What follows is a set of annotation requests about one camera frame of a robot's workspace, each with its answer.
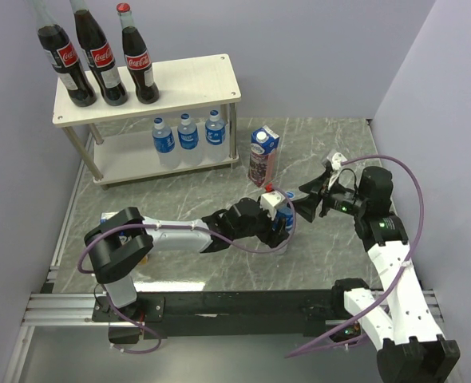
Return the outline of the water bottle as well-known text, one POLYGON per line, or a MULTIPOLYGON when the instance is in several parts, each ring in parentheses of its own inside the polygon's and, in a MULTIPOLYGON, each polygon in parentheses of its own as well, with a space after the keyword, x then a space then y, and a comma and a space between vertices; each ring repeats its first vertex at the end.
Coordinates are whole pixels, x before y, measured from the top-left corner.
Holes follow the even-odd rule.
POLYGON ((177 127, 180 146, 182 147, 183 161, 196 166, 202 161, 202 152, 200 150, 199 133, 196 123, 187 114, 180 116, 180 124, 177 127))
POLYGON ((218 110, 213 109, 204 125, 207 143, 206 154, 214 163, 223 161, 228 155, 226 123, 218 110))
POLYGON ((152 138, 160 164, 167 169, 177 168, 180 158, 177 154, 174 135, 161 117, 156 117, 153 121, 152 138))
MULTIPOLYGON (((290 199, 293 199, 295 194, 292 191, 287 191, 287 196, 290 199)), ((276 212, 275 220, 273 222, 273 230, 277 231, 282 221, 285 222, 284 228, 290 237, 290 233, 293 228, 294 218, 293 218, 292 210, 289 203, 281 205, 278 211, 276 212)), ((285 245, 280 250, 275 251, 274 255, 282 255, 283 253, 285 253, 287 251, 287 246, 288 245, 285 245)))

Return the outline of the orange juice carton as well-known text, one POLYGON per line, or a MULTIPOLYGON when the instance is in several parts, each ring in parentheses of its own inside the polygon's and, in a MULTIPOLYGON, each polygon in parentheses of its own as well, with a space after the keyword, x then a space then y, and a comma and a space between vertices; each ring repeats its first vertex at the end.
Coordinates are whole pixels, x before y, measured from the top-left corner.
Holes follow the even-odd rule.
MULTIPOLYGON (((117 211, 110 211, 110 212, 103 212, 101 214, 101 219, 100 223, 106 222, 108 219, 111 219, 117 214, 117 211)), ((118 234, 118 238, 121 241, 121 244, 124 245, 126 244, 129 240, 130 237, 126 235, 124 231, 120 231, 118 234)), ((144 258, 138 263, 139 266, 143 266, 148 263, 148 255, 145 255, 144 258)))

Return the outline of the cola bottle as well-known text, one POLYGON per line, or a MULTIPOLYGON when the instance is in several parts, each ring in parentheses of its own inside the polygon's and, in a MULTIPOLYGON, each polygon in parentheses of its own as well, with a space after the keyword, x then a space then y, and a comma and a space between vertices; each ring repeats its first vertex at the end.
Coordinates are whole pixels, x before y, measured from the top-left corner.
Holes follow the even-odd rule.
POLYGON ((40 44, 70 100, 78 107, 92 105, 97 97, 68 34, 50 14, 44 1, 27 1, 27 4, 36 22, 40 44))
POLYGON ((117 13, 121 22, 125 62, 135 84, 137 99, 142 104, 152 104, 160 94, 147 46, 135 25, 130 5, 127 2, 117 4, 117 13))
POLYGON ((71 0, 69 3, 73 11, 78 42, 105 103, 111 106, 124 104, 128 95, 103 29, 85 1, 71 0))

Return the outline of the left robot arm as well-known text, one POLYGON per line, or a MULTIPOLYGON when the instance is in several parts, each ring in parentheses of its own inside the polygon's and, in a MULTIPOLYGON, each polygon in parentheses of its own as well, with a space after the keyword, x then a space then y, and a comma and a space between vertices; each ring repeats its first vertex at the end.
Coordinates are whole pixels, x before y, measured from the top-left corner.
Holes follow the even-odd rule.
POLYGON ((228 209, 191 221, 151 219, 136 207, 127 207, 85 235, 84 255, 107 291, 111 311, 128 321, 140 309, 131 273, 151 252, 215 253, 251 237, 276 252, 287 247, 294 229, 294 210, 274 192, 258 199, 242 198, 228 209))

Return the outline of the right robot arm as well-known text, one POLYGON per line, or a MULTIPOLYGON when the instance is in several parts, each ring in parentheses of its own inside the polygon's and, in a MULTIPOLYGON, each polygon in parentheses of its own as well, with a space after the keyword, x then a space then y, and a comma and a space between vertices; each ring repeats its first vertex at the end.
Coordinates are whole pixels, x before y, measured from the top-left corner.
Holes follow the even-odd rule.
POLYGON ((391 210, 393 182, 385 168, 363 169, 355 189, 338 182, 330 166, 301 186, 294 202, 308 222, 334 210, 351 215, 357 236, 374 264, 385 291, 374 298, 356 279, 337 281, 330 308, 339 318, 353 316, 377 351, 384 382, 444 382, 461 356, 433 318, 408 254, 412 248, 400 218, 391 210))

